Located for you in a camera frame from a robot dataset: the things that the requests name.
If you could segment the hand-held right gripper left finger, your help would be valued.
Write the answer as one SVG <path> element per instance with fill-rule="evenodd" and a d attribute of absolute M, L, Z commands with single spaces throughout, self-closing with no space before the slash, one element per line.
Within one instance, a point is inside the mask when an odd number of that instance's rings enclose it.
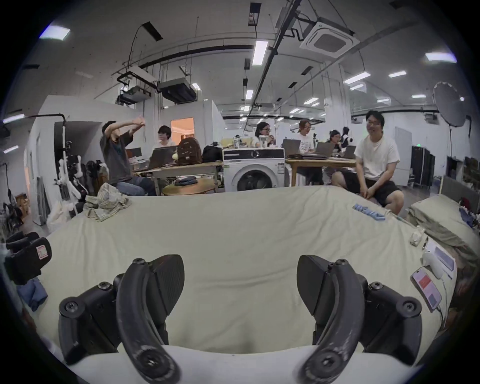
<path fill-rule="evenodd" d="M 113 283 L 102 281 L 59 306 L 58 338 L 71 366 L 88 356 L 115 353 L 123 345 L 148 383 L 178 383 L 181 369 L 165 350 L 166 319 L 185 281 L 183 259 L 166 254 L 153 261 L 136 258 Z"/>

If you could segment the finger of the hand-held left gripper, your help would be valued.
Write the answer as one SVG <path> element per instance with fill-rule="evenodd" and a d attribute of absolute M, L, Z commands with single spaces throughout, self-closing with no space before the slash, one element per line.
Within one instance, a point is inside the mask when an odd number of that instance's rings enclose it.
<path fill-rule="evenodd" d="M 6 249 L 12 253 L 16 253 L 26 248 L 28 245 L 30 245 L 32 242 L 36 241 L 39 238 L 40 237 L 37 232 L 30 232 L 25 234 L 23 231 L 19 231 L 6 239 Z"/>
<path fill-rule="evenodd" d="M 52 258 L 51 245 L 45 237 L 18 252 L 7 251 L 3 264 L 10 280 L 16 285 L 26 285 L 29 280 L 41 275 L 41 269 Z"/>

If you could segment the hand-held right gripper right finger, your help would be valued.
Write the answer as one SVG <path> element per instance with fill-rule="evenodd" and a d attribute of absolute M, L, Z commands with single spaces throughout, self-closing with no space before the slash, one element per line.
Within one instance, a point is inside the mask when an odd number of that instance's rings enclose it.
<path fill-rule="evenodd" d="M 301 255 L 297 290 L 315 319 L 315 351 L 299 369 L 300 383 L 331 383 L 357 345 L 366 353 L 413 366 L 421 346 L 422 305 L 378 281 L 368 283 L 346 259 Z"/>

